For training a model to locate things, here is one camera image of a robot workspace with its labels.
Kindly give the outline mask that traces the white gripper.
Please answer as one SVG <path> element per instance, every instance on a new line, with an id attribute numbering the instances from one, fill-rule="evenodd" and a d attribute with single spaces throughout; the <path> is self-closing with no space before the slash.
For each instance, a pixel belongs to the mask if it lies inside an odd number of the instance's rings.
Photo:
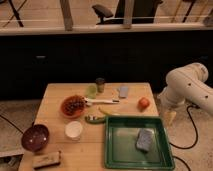
<path id="1" fill-rule="evenodd" d="M 172 87 L 165 87 L 157 96 L 160 100 L 161 111 L 164 114 L 164 123 L 170 126 L 176 117 L 176 108 L 185 104 L 185 97 Z"/>

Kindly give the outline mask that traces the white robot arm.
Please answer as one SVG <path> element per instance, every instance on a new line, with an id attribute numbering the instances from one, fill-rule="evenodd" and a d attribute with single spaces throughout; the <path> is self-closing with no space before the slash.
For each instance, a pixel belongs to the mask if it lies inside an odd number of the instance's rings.
<path id="1" fill-rule="evenodd" d="M 161 117 L 166 127 L 177 114 L 175 109 L 189 100 L 208 114 L 213 115 L 213 88 L 205 84 L 208 69 L 201 63 L 191 63 L 169 71 L 167 86 L 158 95 L 161 102 Z"/>

